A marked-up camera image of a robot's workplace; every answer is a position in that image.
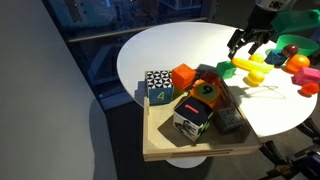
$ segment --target window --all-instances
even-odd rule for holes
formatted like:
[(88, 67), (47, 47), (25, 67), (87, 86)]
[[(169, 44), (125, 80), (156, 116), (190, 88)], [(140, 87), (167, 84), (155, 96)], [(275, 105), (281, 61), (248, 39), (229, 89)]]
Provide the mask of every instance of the window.
[(109, 109), (121, 104), (113, 102), (112, 97), (126, 95), (116, 68), (118, 53), (125, 42), (155, 25), (210, 21), (213, 17), (209, 14), (213, 15), (215, 9), (208, 7), (215, 7), (217, 0), (43, 0), (43, 3), (92, 91), (103, 108)]

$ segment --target cube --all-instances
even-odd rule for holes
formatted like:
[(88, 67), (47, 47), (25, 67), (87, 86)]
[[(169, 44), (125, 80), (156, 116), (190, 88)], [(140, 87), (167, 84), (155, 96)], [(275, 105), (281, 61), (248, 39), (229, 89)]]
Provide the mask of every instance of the cube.
[(195, 142), (209, 127), (211, 108), (198, 99), (188, 96), (173, 113), (173, 126)]
[(174, 87), (169, 71), (147, 71), (149, 104), (168, 104), (172, 100)]
[(220, 95), (220, 88), (200, 79), (194, 83), (189, 95), (214, 108)]
[(222, 79), (230, 79), (234, 75), (237, 67), (229, 61), (219, 62), (216, 70)]
[(245, 121), (234, 107), (219, 109), (214, 124), (220, 134), (228, 134), (239, 130)]
[(292, 77), (293, 84), (303, 86), (307, 83), (319, 83), (320, 71), (309, 67), (302, 67)]
[(172, 83), (180, 90), (189, 87), (196, 76), (196, 71), (186, 64), (181, 64), (172, 70)]
[(281, 66), (287, 59), (288, 58), (281, 53), (281, 50), (274, 49), (269, 52), (264, 62), (274, 64), (274, 66)]

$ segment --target wall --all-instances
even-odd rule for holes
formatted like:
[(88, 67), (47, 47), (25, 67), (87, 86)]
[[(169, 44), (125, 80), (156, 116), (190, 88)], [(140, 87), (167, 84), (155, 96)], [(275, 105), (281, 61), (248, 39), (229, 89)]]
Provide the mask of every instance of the wall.
[(106, 119), (40, 0), (0, 1), (0, 179), (116, 179)]

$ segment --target floor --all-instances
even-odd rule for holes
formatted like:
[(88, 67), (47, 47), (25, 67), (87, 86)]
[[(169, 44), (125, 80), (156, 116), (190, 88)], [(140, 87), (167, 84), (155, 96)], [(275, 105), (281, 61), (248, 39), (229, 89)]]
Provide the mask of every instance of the floor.
[[(311, 117), (320, 127), (320, 95)], [(135, 102), (106, 111), (119, 180), (252, 180), (264, 177), (273, 164), (260, 152), (248, 155), (209, 157), (201, 165), (181, 169), (166, 161), (144, 162), (142, 157), (143, 109)], [(273, 140), (283, 156), (312, 145), (299, 130), (262, 138)]]

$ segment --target white round table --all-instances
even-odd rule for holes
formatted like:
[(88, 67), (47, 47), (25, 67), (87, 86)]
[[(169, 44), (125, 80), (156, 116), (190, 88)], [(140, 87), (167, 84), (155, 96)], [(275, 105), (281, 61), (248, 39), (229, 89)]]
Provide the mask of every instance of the white round table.
[[(233, 27), (199, 22), (171, 23), (142, 31), (127, 41), (119, 53), (119, 78), (127, 92), (143, 107), (145, 71), (171, 70), (182, 63), (191, 68), (215, 67), (218, 62), (230, 60), (227, 43), (234, 31)], [(248, 59), (251, 45), (242, 47), (235, 57)], [(273, 48), (275, 43), (269, 42), (256, 52), (265, 55)], [(237, 68), (235, 75), (225, 82), (259, 137), (290, 130), (313, 112), (317, 96), (301, 96), (298, 93), (301, 86), (291, 82), (292, 74), (273, 69), (258, 87), (245, 83), (247, 74)], [(204, 159), (192, 158), (191, 162), (199, 164)], [(168, 162), (182, 168), (194, 166), (189, 158), (186, 160)]]

